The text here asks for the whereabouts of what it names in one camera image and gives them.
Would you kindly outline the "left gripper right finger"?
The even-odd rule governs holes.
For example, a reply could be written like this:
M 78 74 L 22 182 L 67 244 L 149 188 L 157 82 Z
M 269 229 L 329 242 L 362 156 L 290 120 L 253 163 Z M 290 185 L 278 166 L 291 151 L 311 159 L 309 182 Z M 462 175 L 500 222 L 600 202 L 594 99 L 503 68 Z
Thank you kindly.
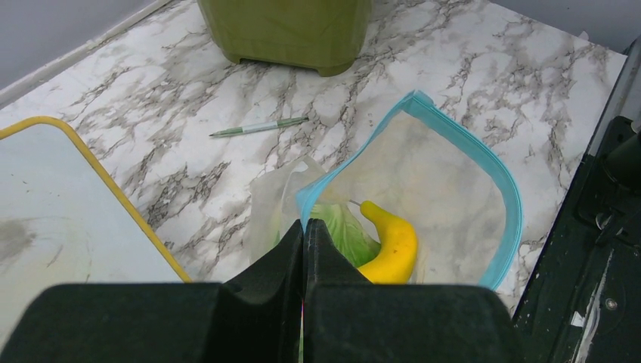
M 461 284 L 372 284 L 334 247 L 327 226 L 305 229 L 306 362 L 522 362 L 522 340 L 491 290 Z

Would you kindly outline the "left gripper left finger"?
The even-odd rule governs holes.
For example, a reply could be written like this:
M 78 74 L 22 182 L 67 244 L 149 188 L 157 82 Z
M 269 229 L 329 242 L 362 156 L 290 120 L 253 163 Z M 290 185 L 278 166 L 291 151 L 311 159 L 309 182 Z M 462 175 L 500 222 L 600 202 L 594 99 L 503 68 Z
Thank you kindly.
M 40 293 L 3 362 L 295 362 L 303 228 L 225 283 L 60 284 Z

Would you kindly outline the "yellow banana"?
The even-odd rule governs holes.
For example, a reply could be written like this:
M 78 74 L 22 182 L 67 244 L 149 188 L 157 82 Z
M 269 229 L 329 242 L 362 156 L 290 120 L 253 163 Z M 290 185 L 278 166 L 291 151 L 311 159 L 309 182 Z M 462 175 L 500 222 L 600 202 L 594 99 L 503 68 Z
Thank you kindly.
M 374 225 L 381 247 L 377 256 L 358 271 L 374 284 L 406 284 L 413 274 L 419 245 L 412 224 L 369 200 L 359 209 Z

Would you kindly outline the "green lettuce leaf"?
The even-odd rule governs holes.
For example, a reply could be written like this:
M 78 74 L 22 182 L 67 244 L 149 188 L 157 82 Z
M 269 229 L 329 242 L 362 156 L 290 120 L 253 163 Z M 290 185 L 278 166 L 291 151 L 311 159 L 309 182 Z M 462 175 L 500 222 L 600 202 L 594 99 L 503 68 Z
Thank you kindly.
M 280 241 L 280 235 L 299 218 L 299 209 L 294 202 L 284 204 L 276 229 L 264 247 L 269 250 Z M 311 219 L 324 221 L 334 247 L 354 266 L 360 267 L 374 259 L 380 251 L 380 243 L 373 239 L 345 203 L 317 203 L 310 212 Z

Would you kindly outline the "clear zip top bag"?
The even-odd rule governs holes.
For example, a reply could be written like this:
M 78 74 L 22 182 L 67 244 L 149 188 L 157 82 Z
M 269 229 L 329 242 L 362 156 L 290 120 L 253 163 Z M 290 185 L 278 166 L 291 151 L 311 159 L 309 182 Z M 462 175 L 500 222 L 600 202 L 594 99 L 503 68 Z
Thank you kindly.
M 409 282 L 496 289 L 523 230 L 522 199 L 507 167 L 419 91 L 399 101 L 335 169 L 303 156 L 257 178 L 250 193 L 244 240 L 251 262 L 273 248 L 264 245 L 283 205 L 291 202 L 301 222 L 317 203 L 345 203 L 379 242 L 374 225 L 359 212 L 369 200 L 412 224 L 417 234 Z

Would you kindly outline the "green white pen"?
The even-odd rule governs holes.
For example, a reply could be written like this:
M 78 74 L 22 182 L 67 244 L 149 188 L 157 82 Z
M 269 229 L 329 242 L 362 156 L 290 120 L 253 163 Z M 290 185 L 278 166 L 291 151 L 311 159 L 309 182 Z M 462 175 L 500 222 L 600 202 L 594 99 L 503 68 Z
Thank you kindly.
M 278 121 L 273 121 L 273 122 L 258 123 L 258 124 L 248 125 L 248 126 L 238 126 L 230 129 L 225 129 L 218 132 L 214 132 L 209 136 L 213 138 L 226 138 L 226 137 L 232 137 L 237 135 L 246 135 L 246 134 L 251 134 L 256 132 L 268 131 L 272 129 L 282 129 L 282 128 L 287 128 L 291 126 L 297 126 L 299 124 L 306 123 L 307 121 L 309 121 L 309 118 L 306 116 L 289 118 L 289 119 L 280 119 Z

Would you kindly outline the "olive green plastic bin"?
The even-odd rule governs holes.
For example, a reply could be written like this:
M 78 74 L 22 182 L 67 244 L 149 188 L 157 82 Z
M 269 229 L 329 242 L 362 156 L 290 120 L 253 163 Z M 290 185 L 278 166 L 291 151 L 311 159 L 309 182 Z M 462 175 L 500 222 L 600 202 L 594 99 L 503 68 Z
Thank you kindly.
M 231 62 L 262 61 L 313 69 L 322 77 L 355 62 L 371 1 L 201 0 L 214 43 Z

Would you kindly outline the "small whiteboard yellow frame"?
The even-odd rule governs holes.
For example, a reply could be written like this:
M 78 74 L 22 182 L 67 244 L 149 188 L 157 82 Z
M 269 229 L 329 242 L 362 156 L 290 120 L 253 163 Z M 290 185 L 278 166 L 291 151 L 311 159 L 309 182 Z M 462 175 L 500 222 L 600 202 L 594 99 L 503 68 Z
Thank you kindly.
M 189 277 L 76 132 L 36 116 L 1 131 L 1 339 L 58 284 Z

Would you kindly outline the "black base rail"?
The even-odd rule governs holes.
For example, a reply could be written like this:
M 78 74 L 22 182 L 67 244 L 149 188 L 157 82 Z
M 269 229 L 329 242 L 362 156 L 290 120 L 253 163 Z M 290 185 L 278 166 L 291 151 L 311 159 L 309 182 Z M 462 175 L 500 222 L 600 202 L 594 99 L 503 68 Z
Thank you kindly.
M 527 362 L 640 360 L 640 43 L 513 316 Z

